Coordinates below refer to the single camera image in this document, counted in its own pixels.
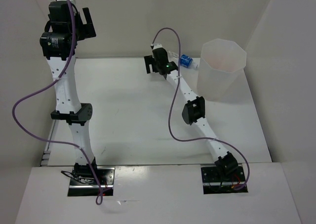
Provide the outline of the clear blue-label water bottle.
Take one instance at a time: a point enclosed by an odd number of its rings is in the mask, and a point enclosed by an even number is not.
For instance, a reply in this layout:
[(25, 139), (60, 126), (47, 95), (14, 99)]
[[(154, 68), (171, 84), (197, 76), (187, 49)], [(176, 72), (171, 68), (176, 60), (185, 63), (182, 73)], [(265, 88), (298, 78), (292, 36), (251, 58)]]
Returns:
[(182, 67), (185, 67), (188, 69), (194, 69), (194, 70), (198, 69), (198, 63), (194, 61), (191, 57), (185, 54), (182, 54), (181, 56), (179, 56), (179, 54), (172, 51), (168, 51), (167, 54), (168, 54), (168, 58), (171, 61), (174, 61), (175, 63), (180, 62), (180, 65)]

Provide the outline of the translucent white plastic bin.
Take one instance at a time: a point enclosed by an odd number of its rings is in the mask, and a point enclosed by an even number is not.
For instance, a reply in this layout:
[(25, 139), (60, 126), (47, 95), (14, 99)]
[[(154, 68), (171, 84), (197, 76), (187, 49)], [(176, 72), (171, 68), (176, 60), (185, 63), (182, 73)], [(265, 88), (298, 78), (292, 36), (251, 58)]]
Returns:
[(234, 41), (214, 39), (204, 43), (198, 66), (198, 95), (206, 101), (218, 101), (246, 67), (246, 56)]

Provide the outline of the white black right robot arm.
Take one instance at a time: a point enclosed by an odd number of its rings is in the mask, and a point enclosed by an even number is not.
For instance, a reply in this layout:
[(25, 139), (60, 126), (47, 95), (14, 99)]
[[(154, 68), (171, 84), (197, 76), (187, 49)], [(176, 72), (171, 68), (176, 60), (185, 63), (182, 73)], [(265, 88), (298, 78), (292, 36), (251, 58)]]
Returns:
[(152, 55), (144, 56), (146, 72), (159, 73), (174, 88), (175, 95), (185, 101), (182, 110), (183, 121), (199, 133), (199, 140), (205, 140), (216, 166), (217, 177), (228, 181), (236, 172), (238, 162), (233, 154), (219, 141), (205, 117), (205, 100), (192, 91), (183, 79), (174, 61), (170, 61), (161, 44), (151, 44)]

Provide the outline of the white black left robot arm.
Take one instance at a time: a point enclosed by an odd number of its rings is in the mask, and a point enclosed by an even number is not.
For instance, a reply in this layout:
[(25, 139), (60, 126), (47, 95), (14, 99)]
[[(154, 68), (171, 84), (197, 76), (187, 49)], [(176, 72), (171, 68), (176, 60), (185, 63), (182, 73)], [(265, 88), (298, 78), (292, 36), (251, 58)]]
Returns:
[(74, 70), (76, 58), (71, 47), (96, 34), (92, 21), (83, 24), (73, 3), (53, 1), (48, 9), (49, 21), (39, 42), (56, 81), (56, 108), (51, 118), (64, 120), (69, 125), (76, 144), (74, 169), (63, 174), (81, 184), (93, 184), (99, 177), (89, 137), (89, 120), (93, 110), (90, 103), (79, 101)]

